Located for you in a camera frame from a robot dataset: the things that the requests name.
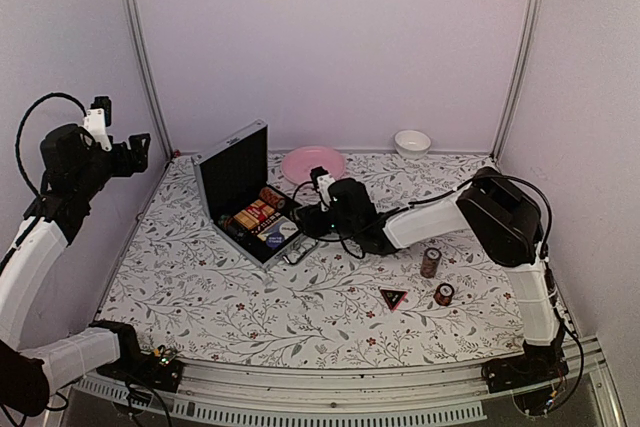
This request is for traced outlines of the aluminium poker case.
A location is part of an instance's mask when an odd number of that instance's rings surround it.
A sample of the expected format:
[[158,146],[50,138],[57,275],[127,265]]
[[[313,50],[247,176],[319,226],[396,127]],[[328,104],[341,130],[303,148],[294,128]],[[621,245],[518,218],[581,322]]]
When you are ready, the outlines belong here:
[[[269,183],[268,126],[265,121],[254,121],[209,150],[193,155],[191,161],[201,203],[210,223],[225,241],[257,267],[267,271],[280,261],[295,266],[317,248],[318,243],[305,236],[297,225],[298,231],[284,237],[278,248],[272,249],[265,243],[270,234],[278,232],[280,222],[295,223],[293,213],[300,207],[298,202]],[[286,206],[282,210],[273,208],[271,217],[250,230],[249,239],[234,241],[217,225],[219,217],[234,217],[260,199],[259,192],[266,186],[282,194]]]

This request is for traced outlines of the brown tall chip stack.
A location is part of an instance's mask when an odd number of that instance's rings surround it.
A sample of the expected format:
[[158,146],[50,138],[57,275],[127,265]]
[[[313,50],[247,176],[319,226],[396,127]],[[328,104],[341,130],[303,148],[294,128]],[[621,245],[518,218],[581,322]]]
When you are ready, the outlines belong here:
[[442,253],[439,249],[429,247],[424,251],[422,264],[420,268],[420,274],[426,279],[434,278],[438,266],[442,258]]

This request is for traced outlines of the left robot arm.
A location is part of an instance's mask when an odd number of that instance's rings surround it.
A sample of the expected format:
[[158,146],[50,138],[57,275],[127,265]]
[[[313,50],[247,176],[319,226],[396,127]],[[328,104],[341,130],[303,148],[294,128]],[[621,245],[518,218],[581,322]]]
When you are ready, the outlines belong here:
[[122,143],[111,136],[67,124],[40,144],[45,170],[36,197],[1,260],[1,408],[36,417],[57,390],[105,364],[128,381],[148,373],[148,359],[116,333],[90,327],[31,351],[18,350],[27,314],[45,277],[75,240],[90,202],[113,177],[148,167],[151,137],[136,134]]

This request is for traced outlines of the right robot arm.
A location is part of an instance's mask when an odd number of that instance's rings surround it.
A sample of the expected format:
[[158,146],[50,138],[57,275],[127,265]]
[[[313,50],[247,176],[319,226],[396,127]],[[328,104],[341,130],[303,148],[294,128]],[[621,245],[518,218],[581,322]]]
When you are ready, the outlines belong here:
[[294,208],[293,219],[304,235],[320,242],[352,241],[363,254],[386,256],[442,236],[473,237],[487,259],[505,271],[524,344],[533,347],[518,359],[517,374],[537,383],[554,369],[550,346],[562,340],[564,327],[548,267],[553,211],[537,186],[483,167],[443,194],[380,212],[360,181],[335,180],[317,168],[311,184],[318,203]]

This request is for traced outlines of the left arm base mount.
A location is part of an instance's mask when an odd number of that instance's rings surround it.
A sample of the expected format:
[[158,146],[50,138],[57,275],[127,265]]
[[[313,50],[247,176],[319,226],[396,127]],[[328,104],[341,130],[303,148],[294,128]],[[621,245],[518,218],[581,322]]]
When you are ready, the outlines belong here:
[[178,391],[183,370],[177,351],[164,345],[148,353],[123,352],[117,361],[96,369],[104,377],[169,393]]

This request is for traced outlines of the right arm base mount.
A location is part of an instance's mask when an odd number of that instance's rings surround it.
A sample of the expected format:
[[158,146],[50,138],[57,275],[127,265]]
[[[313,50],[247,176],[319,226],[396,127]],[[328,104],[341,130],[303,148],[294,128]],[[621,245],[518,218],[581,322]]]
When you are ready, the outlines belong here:
[[504,392],[560,379],[569,367],[560,344],[533,346],[524,343],[524,353],[489,360],[481,366],[481,377],[490,393]]

